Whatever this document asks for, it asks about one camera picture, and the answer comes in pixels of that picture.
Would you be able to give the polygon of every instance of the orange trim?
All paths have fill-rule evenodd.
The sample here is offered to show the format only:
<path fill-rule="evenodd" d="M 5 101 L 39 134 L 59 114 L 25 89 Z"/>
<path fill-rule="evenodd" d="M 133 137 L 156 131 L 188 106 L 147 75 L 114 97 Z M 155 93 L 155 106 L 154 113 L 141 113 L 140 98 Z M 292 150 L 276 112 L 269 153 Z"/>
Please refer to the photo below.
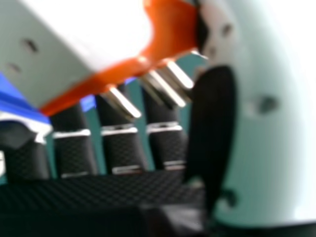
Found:
<path fill-rule="evenodd" d="M 144 0 L 144 7 L 153 24 L 154 38 L 139 56 L 96 73 L 41 108 L 51 116 L 77 103 L 89 94 L 100 94 L 107 84 L 119 84 L 161 66 L 163 59 L 179 56 L 196 46 L 195 8 L 183 0 Z"/>

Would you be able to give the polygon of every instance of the white plastic casing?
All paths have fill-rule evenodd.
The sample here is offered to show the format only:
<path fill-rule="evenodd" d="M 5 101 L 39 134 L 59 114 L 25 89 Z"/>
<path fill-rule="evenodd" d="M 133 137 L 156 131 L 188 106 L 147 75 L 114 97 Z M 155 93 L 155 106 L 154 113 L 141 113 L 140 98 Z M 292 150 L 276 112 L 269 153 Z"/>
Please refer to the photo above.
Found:
<path fill-rule="evenodd" d="M 137 56 L 153 34 L 143 0 L 2 0 L 0 32 L 0 71 L 36 107 Z"/>
<path fill-rule="evenodd" d="M 230 66 L 237 83 L 237 126 L 222 187 L 236 193 L 237 204 L 218 200 L 215 218 L 247 228 L 316 222 L 316 2 L 201 3 L 211 32 L 204 55 L 212 67 Z M 277 106 L 259 113 L 266 97 Z"/>

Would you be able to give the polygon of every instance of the metal pin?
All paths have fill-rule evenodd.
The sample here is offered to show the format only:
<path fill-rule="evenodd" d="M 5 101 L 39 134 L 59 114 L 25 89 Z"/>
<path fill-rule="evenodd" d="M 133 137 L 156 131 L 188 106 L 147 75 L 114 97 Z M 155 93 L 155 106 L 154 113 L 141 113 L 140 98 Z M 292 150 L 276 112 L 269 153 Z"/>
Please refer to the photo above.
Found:
<path fill-rule="evenodd" d="M 156 71 L 149 71 L 139 79 L 144 89 L 158 104 L 169 108 L 185 107 L 185 100 Z"/>
<path fill-rule="evenodd" d="M 194 83 L 176 63 L 168 62 L 157 72 L 185 101 L 191 102 L 190 92 Z"/>
<path fill-rule="evenodd" d="M 142 116 L 141 112 L 115 87 L 111 87 L 109 91 L 101 95 L 128 120 L 138 119 Z"/>

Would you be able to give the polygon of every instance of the orange plastic part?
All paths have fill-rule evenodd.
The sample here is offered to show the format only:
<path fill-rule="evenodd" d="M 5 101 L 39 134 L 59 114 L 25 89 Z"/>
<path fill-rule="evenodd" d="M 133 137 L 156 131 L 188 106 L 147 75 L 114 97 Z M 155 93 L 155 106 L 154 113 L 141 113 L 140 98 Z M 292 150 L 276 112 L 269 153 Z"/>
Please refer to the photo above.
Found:
<path fill-rule="evenodd" d="M 154 37 L 144 51 L 113 67 L 96 73 L 84 82 L 57 97 L 40 110 L 47 116 L 77 103 L 89 94 L 106 92 L 108 84 L 120 84 L 130 77 L 147 73 L 196 47 L 196 9 L 183 0 L 144 0 L 144 7 L 152 22 Z"/>

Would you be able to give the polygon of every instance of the metal prong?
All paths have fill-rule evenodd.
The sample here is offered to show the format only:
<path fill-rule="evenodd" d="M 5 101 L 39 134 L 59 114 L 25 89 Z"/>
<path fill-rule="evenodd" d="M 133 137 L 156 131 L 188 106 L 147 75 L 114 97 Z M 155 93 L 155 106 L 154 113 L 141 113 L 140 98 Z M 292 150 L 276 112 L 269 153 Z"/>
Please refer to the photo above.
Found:
<path fill-rule="evenodd" d="M 139 79 L 144 89 L 158 104 L 169 108 L 185 107 L 185 100 L 156 71 L 149 71 Z"/>
<path fill-rule="evenodd" d="M 101 94 L 108 103 L 128 120 L 138 119 L 141 112 L 115 87 Z"/>
<path fill-rule="evenodd" d="M 194 83 L 176 63 L 168 62 L 165 67 L 158 69 L 157 72 L 185 101 L 191 102 L 190 91 Z"/>

